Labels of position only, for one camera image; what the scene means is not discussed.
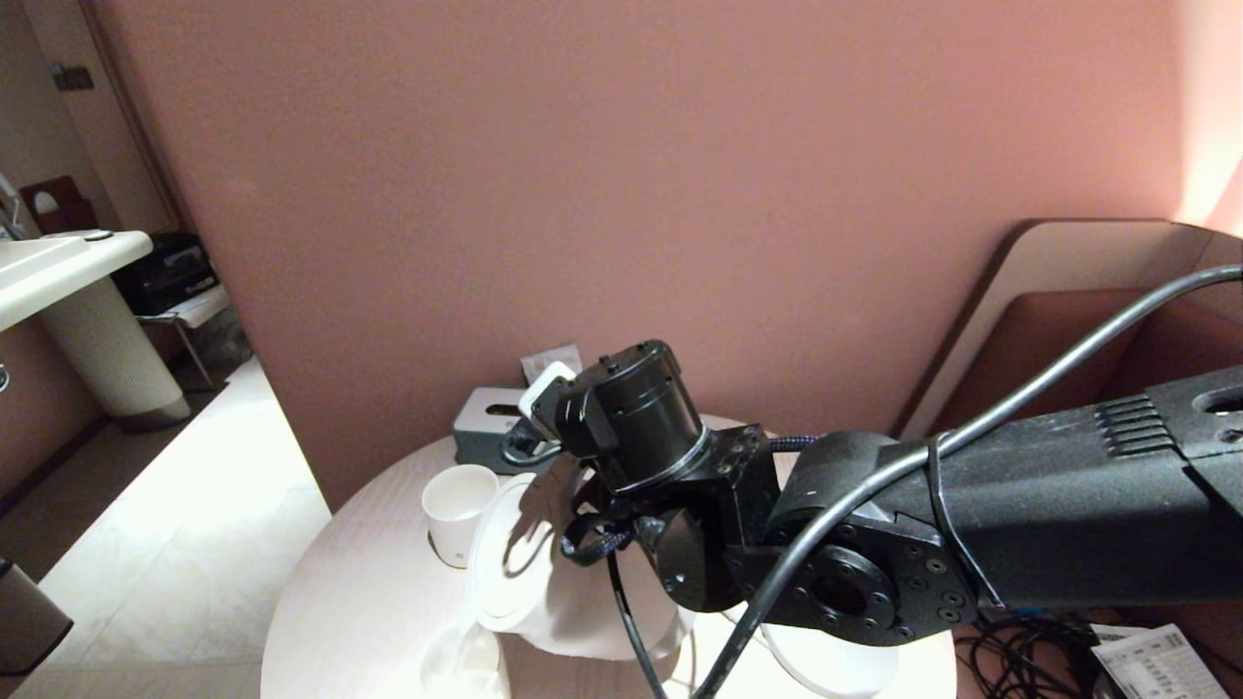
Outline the clear plastic bag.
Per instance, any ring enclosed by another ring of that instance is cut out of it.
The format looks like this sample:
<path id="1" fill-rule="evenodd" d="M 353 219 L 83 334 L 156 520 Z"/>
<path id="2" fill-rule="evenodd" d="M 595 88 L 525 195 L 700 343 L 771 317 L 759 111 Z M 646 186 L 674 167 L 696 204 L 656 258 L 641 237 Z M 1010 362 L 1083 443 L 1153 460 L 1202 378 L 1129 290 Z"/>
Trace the clear plastic bag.
<path id="1" fill-rule="evenodd" d="M 239 366 L 252 359 L 252 341 L 242 327 L 236 307 L 214 315 L 190 333 L 191 345 L 214 378 L 230 376 Z"/>

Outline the white pedestal sink counter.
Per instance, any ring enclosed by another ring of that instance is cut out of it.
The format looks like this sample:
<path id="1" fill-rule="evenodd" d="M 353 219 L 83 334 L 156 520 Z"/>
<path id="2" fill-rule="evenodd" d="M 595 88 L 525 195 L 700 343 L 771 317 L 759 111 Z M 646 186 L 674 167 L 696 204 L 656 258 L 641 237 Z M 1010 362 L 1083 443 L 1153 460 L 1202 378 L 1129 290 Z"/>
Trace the white pedestal sink counter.
<path id="1" fill-rule="evenodd" d="M 152 252 L 150 234 L 0 240 L 0 333 L 39 316 L 121 429 L 155 432 L 191 418 L 164 359 L 111 279 Z"/>

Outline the brown upholstered sofa bench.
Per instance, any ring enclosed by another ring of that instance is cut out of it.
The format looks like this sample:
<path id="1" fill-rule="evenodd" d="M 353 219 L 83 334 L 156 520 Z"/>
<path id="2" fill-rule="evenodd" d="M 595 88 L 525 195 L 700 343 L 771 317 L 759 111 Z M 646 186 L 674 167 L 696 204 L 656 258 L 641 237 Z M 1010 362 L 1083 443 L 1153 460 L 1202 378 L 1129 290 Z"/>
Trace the brown upholstered sofa bench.
<path id="1" fill-rule="evenodd" d="M 897 418 L 897 438 L 926 434 L 1014 299 L 1045 292 L 1150 290 L 1228 264 L 1243 264 L 1243 236 L 1167 218 L 1022 221 L 987 262 L 933 354 Z"/>

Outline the grey tissue box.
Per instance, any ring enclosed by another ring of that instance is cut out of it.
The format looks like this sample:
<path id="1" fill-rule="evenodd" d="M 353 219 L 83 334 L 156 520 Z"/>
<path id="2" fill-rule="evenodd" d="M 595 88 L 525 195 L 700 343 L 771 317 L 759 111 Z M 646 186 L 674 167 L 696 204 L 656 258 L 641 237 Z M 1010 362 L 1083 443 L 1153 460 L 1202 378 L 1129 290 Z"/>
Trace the grey tissue box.
<path id="1" fill-rule="evenodd" d="M 503 437 L 520 420 L 521 412 L 517 404 L 522 396 L 522 389 L 476 386 L 454 418 L 452 437 L 456 447 L 454 461 L 488 466 L 497 475 L 546 471 L 549 460 L 522 468 L 506 463 L 501 456 L 500 447 Z"/>

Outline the brown wooden tissue holder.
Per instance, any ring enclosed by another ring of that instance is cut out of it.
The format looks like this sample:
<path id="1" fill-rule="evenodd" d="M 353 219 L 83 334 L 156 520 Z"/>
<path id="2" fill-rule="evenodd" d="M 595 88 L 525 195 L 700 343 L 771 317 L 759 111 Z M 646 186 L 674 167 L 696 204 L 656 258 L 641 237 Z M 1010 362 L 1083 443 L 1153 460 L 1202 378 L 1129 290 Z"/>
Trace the brown wooden tissue holder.
<path id="1" fill-rule="evenodd" d="M 17 190 L 44 235 L 99 228 L 94 206 L 72 177 L 57 177 Z"/>

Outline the printed paper sheet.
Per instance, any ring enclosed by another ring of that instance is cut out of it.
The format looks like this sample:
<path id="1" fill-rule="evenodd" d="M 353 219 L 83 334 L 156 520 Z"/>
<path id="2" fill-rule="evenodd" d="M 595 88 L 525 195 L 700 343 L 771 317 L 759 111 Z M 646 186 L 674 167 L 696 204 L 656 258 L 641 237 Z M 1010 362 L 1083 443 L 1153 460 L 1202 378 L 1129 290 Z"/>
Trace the printed paper sheet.
<path id="1" fill-rule="evenodd" d="M 1177 626 L 1089 628 L 1093 655 L 1125 699 L 1231 699 Z"/>

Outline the dark waste bin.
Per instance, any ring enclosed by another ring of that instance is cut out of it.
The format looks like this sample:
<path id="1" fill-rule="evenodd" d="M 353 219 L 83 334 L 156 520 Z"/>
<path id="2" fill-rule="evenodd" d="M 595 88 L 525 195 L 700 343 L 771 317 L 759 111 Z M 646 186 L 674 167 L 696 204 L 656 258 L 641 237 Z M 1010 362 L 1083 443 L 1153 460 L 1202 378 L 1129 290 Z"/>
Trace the dark waste bin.
<path id="1" fill-rule="evenodd" d="M 66 641 L 75 619 L 0 556 L 0 678 L 32 674 Z"/>

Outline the black box appliance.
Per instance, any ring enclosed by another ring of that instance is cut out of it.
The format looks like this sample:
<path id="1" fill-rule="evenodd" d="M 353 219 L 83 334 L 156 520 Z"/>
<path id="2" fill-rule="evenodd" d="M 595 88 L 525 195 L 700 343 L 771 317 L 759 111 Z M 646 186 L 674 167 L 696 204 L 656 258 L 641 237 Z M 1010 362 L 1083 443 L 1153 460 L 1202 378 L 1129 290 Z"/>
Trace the black box appliance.
<path id="1" fill-rule="evenodd" d="M 137 316 L 158 316 L 210 290 L 220 280 L 199 236 L 168 233 L 152 238 L 152 251 L 111 274 Z"/>

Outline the metal stool with white top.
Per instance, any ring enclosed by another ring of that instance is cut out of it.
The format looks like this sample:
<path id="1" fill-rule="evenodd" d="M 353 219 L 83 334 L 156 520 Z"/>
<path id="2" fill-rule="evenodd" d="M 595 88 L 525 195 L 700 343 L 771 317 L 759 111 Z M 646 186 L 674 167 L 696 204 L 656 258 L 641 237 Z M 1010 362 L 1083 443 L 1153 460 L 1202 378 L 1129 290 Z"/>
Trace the metal stool with white top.
<path id="1" fill-rule="evenodd" d="M 181 303 L 165 310 L 164 313 L 135 315 L 138 323 L 144 323 L 144 326 L 169 326 L 177 332 L 177 336 L 181 340 L 181 345 L 184 345 L 184 350 L 186 350 L 186 354 L 191 359 L 191 364 L 198 369 L 204 382 L 204 386 L 198 386 L 198 388 L 190 392 L 218 392 L 218 382 L 214 381 L 213 373 L 204 364 L 196 346 L 191 343 L 190 332 L 204 326 L 210 318 L 218 317 L 230 305 L 231 300 L 225 287 L 218 284 L 218 286 L 204 290 L 191 296 L 191 299 L 186 299 Z"/>

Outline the white round kettle base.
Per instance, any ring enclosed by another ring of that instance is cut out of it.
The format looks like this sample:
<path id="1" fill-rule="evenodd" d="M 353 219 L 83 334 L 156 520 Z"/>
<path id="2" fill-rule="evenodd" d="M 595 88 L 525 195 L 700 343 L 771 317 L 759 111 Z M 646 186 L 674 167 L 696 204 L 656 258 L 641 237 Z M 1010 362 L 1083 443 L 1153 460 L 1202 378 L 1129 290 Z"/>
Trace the white round kettle base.
<path id="1" fill-rule="evenodd" d="M 874 699 L 897 674 L 900 650 L 791 626 L 759 627 L 764 646 L 787 674 L 825 699 Z"/>

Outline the white handleless cup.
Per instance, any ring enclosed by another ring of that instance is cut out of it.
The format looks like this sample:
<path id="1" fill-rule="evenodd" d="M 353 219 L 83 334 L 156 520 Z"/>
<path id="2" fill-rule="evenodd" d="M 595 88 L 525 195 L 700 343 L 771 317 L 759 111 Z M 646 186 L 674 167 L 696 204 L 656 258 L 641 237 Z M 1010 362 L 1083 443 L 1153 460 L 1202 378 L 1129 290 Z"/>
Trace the white handleless cup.
<path id="1" fill-rule="evenodd" d="M 418 682 L 423 699 L 510 699 L 498 637 L 479 624 L 447 626 L 423 643 Z"/>

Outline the white electric kettle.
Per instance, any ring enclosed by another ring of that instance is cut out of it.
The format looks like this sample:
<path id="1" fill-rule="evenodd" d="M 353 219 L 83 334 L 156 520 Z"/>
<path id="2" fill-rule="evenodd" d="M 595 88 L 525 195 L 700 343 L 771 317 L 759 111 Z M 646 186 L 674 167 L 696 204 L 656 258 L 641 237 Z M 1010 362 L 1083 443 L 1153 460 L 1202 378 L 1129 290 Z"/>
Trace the white electric kettle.
<path id="1" fill-rule="evenodd" d="M 547 471 L 500 486 L 472 541 L 469 606 L 485 629 L 546 653 L 631 660 L 607 562 L 579 566 L 559 547 L 574 485 Z"/>

